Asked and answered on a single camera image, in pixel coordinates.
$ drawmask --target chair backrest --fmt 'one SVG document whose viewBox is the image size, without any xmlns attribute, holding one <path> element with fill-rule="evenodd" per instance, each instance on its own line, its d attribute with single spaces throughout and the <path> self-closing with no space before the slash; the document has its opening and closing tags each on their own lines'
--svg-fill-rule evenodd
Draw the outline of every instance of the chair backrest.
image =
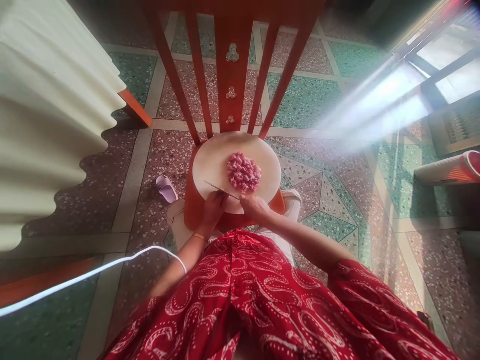
<svg viewBox="0 0 480 360">
<path fill-rule="evenodd" d="M 269 26 L 248 125 L 250 134 L 253 133 L 255 128 L 280 26 L 288 26 L 298 30 L 270 108 L 265 119 L 263 119 L 259 137 L 264 139 L 273 123 L 324 4 L 322 0 L 143 0 L 143 12 L 155 38 L 158 52 L 178 99 L 180 109 L 197 146 L 201 144 L 199 135 L 160 23 L 159 12 L 185 13 L 193 66 L 206 133 L 209 139 L 213 136 L 212 117 L 197 14 L 212 15 L 215 21 L 218 111 L 221 133 L 240 131 L 241 129 L 253 22 L 267 22 Z"/>
</svg>

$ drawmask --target red and white container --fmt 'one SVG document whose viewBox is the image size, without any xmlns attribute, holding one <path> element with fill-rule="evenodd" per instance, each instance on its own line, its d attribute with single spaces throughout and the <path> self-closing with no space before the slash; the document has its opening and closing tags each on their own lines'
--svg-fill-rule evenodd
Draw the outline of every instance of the red and white container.
<svg viewBox="0 0 480 360">
<path fill-rule="evenodd" d="M 462 155 L 419 167 L 414 176 L 424 185 L 446 186 L 480 183 L 480 152 Z"/>
</svg>

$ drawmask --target white cord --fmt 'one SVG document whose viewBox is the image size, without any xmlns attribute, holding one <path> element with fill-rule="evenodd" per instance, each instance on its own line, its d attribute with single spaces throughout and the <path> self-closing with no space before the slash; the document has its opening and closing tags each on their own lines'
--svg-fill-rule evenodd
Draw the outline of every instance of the white cord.
<svg viewBox="0 0 480 360">
<path fill-rule="evenodd" d="M 13 305 L 10 305 L 10 306 L 7 306 L 7 307 L 4 307 L 4 308 L 1 308 L 0 309 L 0 318 L 4 317 L 4 316 L 7 316 L 7 315 L 10 315 L 20 309 L 23 309 L 33 303 L 36 303 L 37 301 L 43 299 L 43 298 L 46 298 L 47 296 L 50 296 L 56 292 L 59 292 L 60 290 L 63 290 L 65 288 L 68 288 L 76 283 L 79 283 L 85 279 L 88 279 L 90 277 L 92 277 L 93 275 L 96 275 L 98 273 L 101 273 L 103 270 L 106 270 L 106 269 L 109 269 L 117 264 L 120 264 L 120 263 L 124 263 L 126 261 L 130 261 L 130 260 L 133 260 L 135 258 L 137 258 L 138 256 L 142 255 L 143 253 L 146 253 L 147 251 L 149 250 L 152 250 L 152 249 L 158 249 L 158 250 L 162 250 L 168 254 L 170 254 L 171 256 L 173 256 L 175 259 L 177 259 L 181 266 L 183 267 L 183 270 L 185 270 L 185 274 L 187 273 L 187 268 L 185 267 L 185 264 L 183 263 L 182 260 L 180 260 L 180 258 L 178 256 L 176 256 L 175 254 L 172 254 L 170 251 L 168 251 L 167 249 L 163 248 L 163 247 L 160 247 L 160 246 L 150 246 L 150 247 L 147 247 L 146 249 L 143 249 L 142 251 L 140 252 L 137 252 L 135 255 L 133 256 L 130 256 L 130 257 L 124 257 L 124 258 L 121 258 L 121 259 L 118 259 L 118 260 L 115 260 L 115 261 L 112 261 L 110 263 L 108 263 L 107 265 L 103 265 L 102 267 L 99 267 L 95 270 L 92 270 L 90 272 L 87 272 L 86 274 L 83 274 L 79 277 L 76 277 L 76 278 L 73 278 L 72 280 L 69 280 L 69 281 L 66 281 L 64 283 L 61 283 L 57 286 L 54 286 L 54 287 L 51 287 L 45 291 L 42 291 L 32 297 L 29 297 L 29 298 L 26 298 L 25 300 L 22 300 L 20 302 L 17 302 Z"/>
</svg>

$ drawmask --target round cutting board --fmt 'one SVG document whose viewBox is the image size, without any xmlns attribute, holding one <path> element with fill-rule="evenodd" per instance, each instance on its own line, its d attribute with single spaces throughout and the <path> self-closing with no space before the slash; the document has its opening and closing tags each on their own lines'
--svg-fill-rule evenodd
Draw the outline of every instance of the round cutting board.
<svg viewBox="0 0 480 360">
<path fill-rule="evenodd" d="M 254 159 L 260 167 L 262 177 L 255 192 L 251 190 L 246 195 L 255 195 L 270 203 L 280 188 L 282 168 L 279 158 L 272 148 L 257 136 L 246 132 L 232 131 L 217 134 L 203 144 L 193 161 L 193 181 L 200 195 L 207 197 L 215 188 L 205 181 L 240 197 L 241 191 L 230 185 L 227 163 L 232 154 L 243 153 L 247 158 Z M 240 202 L 232 197 L 228 199 L 225 212 L 243 214 Z"/>
</svg>

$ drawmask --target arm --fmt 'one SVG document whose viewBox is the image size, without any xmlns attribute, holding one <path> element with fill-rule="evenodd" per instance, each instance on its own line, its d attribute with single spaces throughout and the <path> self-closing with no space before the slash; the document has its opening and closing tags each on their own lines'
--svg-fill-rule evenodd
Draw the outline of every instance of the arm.
<svg viewBox="0 0 480 360">
<path fill-rule="evenodd" d="M 201 239 L 197 236 L 190 237 L 185 245 L 180 249 L 177 256 L 185 264 L 187 271 L 193 269 L 199 259 L 202 257 L 205 247 L 212 233 L 217 226 L 224 210 L 223 204 L 229 196 L 221 191 L 214 191 L 205 203 L 205 211 L 202 224 L 196 229 L 194 234 L 198 234 L 205 238 Z M 185 270 L 177 259 L 174 259 L 163 275 L 158 279 L 156 284 L 150 291 L 150 297 L 159 297 L 164 295 L 168 290 L 174 287 L 185 276 Z"/>
<path fill-rule="evenodd" d="M 281 236 L 317 268 L 329 272 L 340 260 L 358 259 L 335 240 L 272 211 L 259 197 L 240 198 L 240 204 L 252 219 Z"/>
</svg>

